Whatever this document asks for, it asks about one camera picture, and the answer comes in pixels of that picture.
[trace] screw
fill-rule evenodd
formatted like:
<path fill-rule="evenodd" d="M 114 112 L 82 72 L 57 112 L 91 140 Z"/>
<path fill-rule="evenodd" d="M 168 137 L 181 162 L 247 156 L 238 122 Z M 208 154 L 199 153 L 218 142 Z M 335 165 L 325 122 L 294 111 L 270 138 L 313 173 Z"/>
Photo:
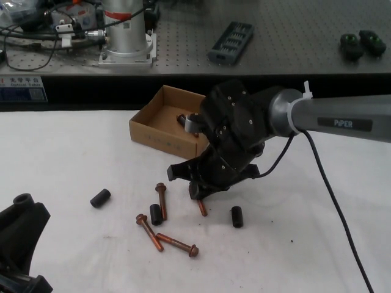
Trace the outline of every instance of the screw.
<path fill-rule="evenodd" d="M 164 241 L 164 242 L 167 242 L 168 244 L 171 244 L 172 246 L 178 247 L 179 249 L 182 249 L 185 252 L 188 252 L 189 256 L 191 258 L 193 258 L 193 257 L 198 255 L 199 250 L 198 250 L 198 247 L 196 247 L 195 244 L 193 244 L 192 246 L 188 246 L 187 244 L 184 244 L 184 243 L 182 243 L 180 241 L 177 241 L 175 239 L 172 239 L 169 236 L 166 236 L 166 235 L 163 235 L 163 234 L 160 234 L 160 233 L 158 233 L 156 235 L 156 237 L 159 238 L 160 240 Z"/>
<path fill-rule="evenodd" d="M 164 192 L 167 190 L 167 187 L 163 183 L 158 183 L 155 187 L 155 190 L 159 192 L 159 201 L 161 208 L 161 215 L 163 220 L 167 220 L 167 208 L 166 208 L 166 199 L 164 198 Z"/>
<path fill-rule="evenodd" d="M 153 244 L 156 246 L 156 248 L 162 252 L 164 250 L 163 246 L 160 244 L 159 242 L 159 239 L 156 237 L 156 235 L 154 234 L 154 232 L 152 231 L 151 227 L 149 227 L 148 223 L 147 223 L 147 219 L 148 217 L 146 215 L 143 215 L 143 214 L 139 214 L 137 217 L 136 217 L 136 223 L 138 225 L 141 225 L 145 232 L 147 232 L 148 236 L 150 237 L 150 239 L 152 240 Z"/>
<path fill-rule="evenodd" d="M 197 200 L 198 206 L 200 207 L 201 214 L 206 217 L 208 215 L 208 212 L 206 211 L 206 207 L 202 200 Z"/>

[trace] black connector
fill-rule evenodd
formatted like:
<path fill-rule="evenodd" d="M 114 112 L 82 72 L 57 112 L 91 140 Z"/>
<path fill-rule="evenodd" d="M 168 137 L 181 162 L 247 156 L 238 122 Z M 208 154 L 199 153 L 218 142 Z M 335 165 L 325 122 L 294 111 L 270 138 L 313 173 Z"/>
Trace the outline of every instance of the black connector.
<path fill-rule="evenodd" d="M 242 228 L 243 227 L 243 214 L 242 214 L 242 208 L 240 206 L 234 206 L 231 209 L 232 213 L 232 226 L 235 228 Z"/>
<path fill-rule="evenodd" d="M 382 39 L 373 31 L 360 31 L 360 38 L 361 44 L 376 57 L 383 54 L 387 48 Z"/>
<path fill-rule="evenodd" d="M 90 200 L 91 205 L 94 208 L 100 208 L 105 204 L 110 198 L 110 191 L 107 189 L 103 189 L 100 193 L 98 193 L 93 199 Z"/>
<path fill-rule="evenodd" d="M 364 54 L 359 40 L 354 34 L 344 34 L 341 36 L 341 50 L 343 57 L 355 61 Z"/>
<path fill-rule="evenodd" d="M 154 203 L 149 207 L 151 213 L 151 223 L 153 226 L 159 226 L 163 223 L 163 216 L 161 214 L 160 205 Z"/>

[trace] cardboard box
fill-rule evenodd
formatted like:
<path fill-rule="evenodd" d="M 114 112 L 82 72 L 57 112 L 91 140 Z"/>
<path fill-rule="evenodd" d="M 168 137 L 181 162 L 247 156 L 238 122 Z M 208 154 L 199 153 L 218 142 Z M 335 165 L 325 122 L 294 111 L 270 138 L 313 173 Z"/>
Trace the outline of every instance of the cardboard box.
<path fill-rule="evenodd" d="M 208 140 L 203 134 L 196 138 L 185 132 L 177 122 L 177 115 L 199 113 L 204 97 L 164 85 L 129 121 L 131 139 L 185 159 L 199 156 Z"/>

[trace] white tablecloth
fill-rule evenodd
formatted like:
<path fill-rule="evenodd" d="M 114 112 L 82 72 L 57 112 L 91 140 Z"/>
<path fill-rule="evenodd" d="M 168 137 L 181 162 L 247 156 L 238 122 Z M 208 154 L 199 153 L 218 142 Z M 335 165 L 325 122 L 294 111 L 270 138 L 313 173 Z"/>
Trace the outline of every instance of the white tablecloth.
<path fill-rule="evenodd" d="M 135 112 L 0 113 L 0 209 L 31 193 L 51 218 L 30 274 L 55 292 L 367 292 L 306 138 L 294 139 L 266 178 L 247 180 L 205 200 L 188 182 L 169 183 L 184 161 L 130 140 Z M 391 145 L 313 134 L 375 292 L 391 292 Z M 267 170 L 286 139 L 266 143 L 255 160 Z M 167 185 L 168 221 L 153 227 L 200 253 L 160 253 L 136 225 Z M 107 188 L 102 209 L 89 200 Z M 244 227 L 229 210 L 241 206 Z"/>

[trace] label sticker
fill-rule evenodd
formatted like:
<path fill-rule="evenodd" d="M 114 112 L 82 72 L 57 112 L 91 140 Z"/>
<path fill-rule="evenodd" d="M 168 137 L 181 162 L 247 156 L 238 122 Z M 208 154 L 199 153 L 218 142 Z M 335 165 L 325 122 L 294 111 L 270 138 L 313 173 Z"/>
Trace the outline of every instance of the label sticker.
<path fill-rule="evenodd" d="M 349 118 L 318 118 L 319 126 L 344 128 L 357 131 L 372 131 L 372 120 L 369 119 L 349 119 Z"/>
<path fill-rule="evenodd" d="M 0 76 L 0 102 L 47 102 L 40 76 Z"/>
<path fill-rule="evenodd" d="M 117 21 L 118 21 L 118 19 L 112 18 L 112 17 L 107 16 L 107 15 L 104 16 L 104 23 L 105 24 L 116 23 Z M 125 21 L 125 22 L 120 23 L 120 24 L 115 24 L 113 26 L 121 28 L 121 29 L 131 29 L 130 20 Z"/>

